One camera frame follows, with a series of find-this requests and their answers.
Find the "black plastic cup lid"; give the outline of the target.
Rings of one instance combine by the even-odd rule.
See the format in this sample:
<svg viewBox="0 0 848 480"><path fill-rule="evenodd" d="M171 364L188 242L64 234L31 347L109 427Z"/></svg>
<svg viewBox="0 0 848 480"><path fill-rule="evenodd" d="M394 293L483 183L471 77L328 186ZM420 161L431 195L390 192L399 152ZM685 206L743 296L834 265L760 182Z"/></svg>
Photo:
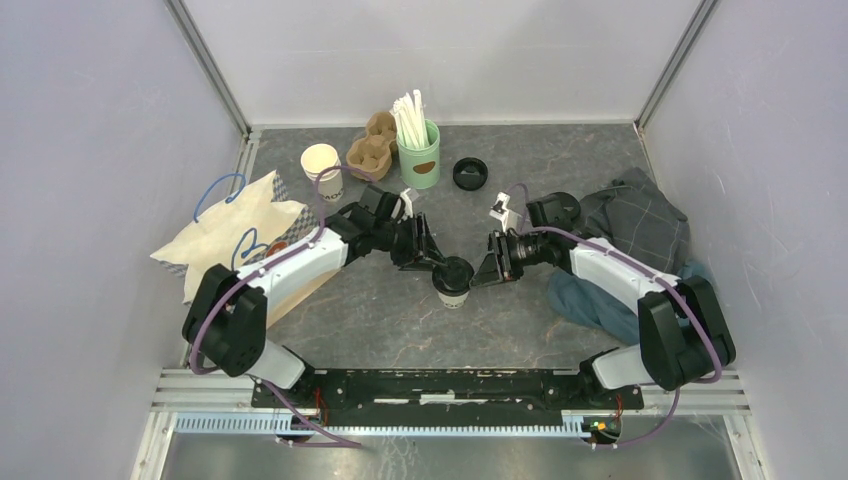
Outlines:
<svg viewBox="0 0 848 480"><path fill-rule="evenodd" d="M575 223L581 214L579 201L571 194L555 192L548 196L548 220L551 223Z"/></svg>

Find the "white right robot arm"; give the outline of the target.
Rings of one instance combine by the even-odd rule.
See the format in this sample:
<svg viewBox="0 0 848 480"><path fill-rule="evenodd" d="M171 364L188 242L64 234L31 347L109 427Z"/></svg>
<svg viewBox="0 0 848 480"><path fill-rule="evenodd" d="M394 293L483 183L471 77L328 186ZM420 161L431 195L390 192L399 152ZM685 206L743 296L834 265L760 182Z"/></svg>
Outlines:
<svg viewBox="0 0 848 480"><path fill-rule="evenodd" d="M667 391L714 383L736 349L710 282L681 279L634 259L601 237L578 235L578 201L555 192L526 204L524 215L498 193L489 214L500 224L471 285L519 280L530 266L549 264L603 290L637 318L634 346L601 353L580 365L577 392L591 408L612 401L618 389L653 384Z"/></svg>

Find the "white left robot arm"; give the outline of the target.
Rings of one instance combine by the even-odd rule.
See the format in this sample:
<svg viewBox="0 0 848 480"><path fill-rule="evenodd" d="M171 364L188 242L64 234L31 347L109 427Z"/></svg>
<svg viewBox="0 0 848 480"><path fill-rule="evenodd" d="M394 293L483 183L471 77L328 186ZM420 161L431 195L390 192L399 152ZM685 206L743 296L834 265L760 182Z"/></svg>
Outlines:
<svg viewBox="0 0 848 480"><path fill-rule="evenodd" d="M446 267L425 214L412 210L410 194L369 185L358 201L268 258L238 270L223 264L210 267L182 328L190 346L191 371L250 375L274 384L288 406L306 405L314 394L314 381L306 374L309 367L289 349L268 340L267 315L320 276L374 251L388 253L401 270Z"/></svg>

